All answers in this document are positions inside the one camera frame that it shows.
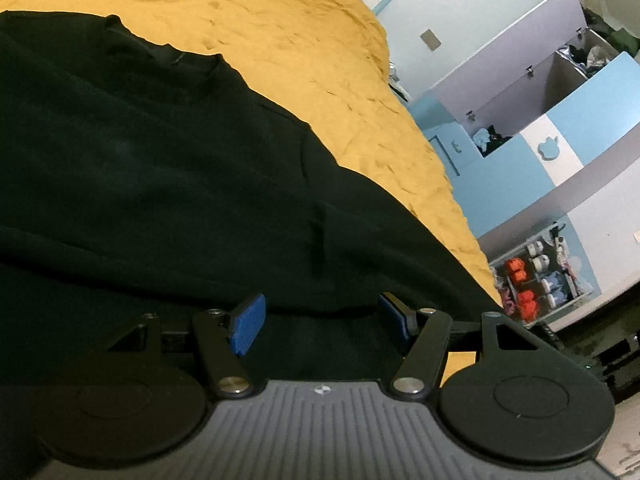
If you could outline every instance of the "blue apple decoration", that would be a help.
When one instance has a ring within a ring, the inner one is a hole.
[[[544,160],[556,160],[556,158],[560,156],[558,138],[552,139],[551,137],[547,137],[545,142],[541,142],[538,146],[538,152]]]

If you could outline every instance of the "gray ribbed surface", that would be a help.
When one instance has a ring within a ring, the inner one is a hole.
[[[540,474],[485,464],[447,440],[420,404],[375,383],[271,381],[254,399],[225,401],[175,452],[142,466],[87,471],[51,462],[38,480],[604,480],[595,464]]]

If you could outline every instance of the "yellow bedspread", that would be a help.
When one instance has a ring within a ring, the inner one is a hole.
[[[360,0],[0,0],[0,10],[117,14],[153,43],[220,52],[248,85],[311,124],[338,163],[412,211],[494,298],[444,168],[388,89],[385,31]]]

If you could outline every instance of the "purple cabinet door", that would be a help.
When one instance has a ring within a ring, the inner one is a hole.
[[[586,22],[580,0],[545,0],[443,78],[432,95],[461,124],[555,50]]]

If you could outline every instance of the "light switch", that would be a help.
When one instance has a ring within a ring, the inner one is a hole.
[[[420,39],[427,44],[431,51],[436,50],[442,44],[442,42],[436,37],[431,29],[423,32],[420,35]]]

